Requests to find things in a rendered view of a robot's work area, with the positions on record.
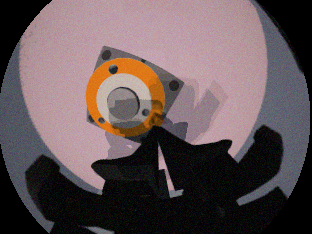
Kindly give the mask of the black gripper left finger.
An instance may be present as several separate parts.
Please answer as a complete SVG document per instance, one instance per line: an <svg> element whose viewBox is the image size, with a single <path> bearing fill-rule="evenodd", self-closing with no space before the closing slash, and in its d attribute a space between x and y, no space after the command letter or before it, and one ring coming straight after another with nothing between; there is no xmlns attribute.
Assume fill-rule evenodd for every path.
<svg viewBox="0 0 312 234"><path fill-rule="evenodd" d="M115 160L97 160L91 165L93 172L104 180L149 181L153 192L159 194L159 137L156 125L132 156Z"/></svg>

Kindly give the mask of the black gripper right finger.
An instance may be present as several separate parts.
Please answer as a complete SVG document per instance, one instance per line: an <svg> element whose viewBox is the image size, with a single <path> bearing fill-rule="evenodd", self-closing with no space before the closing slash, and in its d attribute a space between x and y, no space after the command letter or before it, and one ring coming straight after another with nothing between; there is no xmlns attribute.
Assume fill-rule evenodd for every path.
<svg viewBox="0 0 312 234"><path fill-rule="evenodd" d="M193 166L201 162L212 160L213 157L228 152L233 144L232 140L219 140L211 144L191 145L187 141L171 134L168 130L156 126L157 137L159 137L161 154L163 154L165 164L173 182L175 192L187 181Z"/></svg>

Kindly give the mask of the orange round plate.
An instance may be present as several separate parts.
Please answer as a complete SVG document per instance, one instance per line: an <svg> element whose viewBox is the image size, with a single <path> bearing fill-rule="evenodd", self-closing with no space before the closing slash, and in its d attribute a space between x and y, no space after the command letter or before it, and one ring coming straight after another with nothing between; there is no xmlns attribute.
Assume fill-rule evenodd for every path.
<svg viewBox="0 0 312 234"><path fill-rule="evenodd" d="M112 66L117 65L117 73L112 74ZM140 106L131 120L117 120L108 110L107 98L116 88L135 90L139 98ZM93 121L101 129L113 134L113 136L129 137L140 136L152 126L163 125L163 112L165 106L165 94L163 85L159 80L159 74L153 72L148 65L133 58L113 58L105 61L96 68L89 78L85 89L85 100ZM149 109L148 114L143 114L143 109ZM104 118L104 121L100 120Z"/></svg>

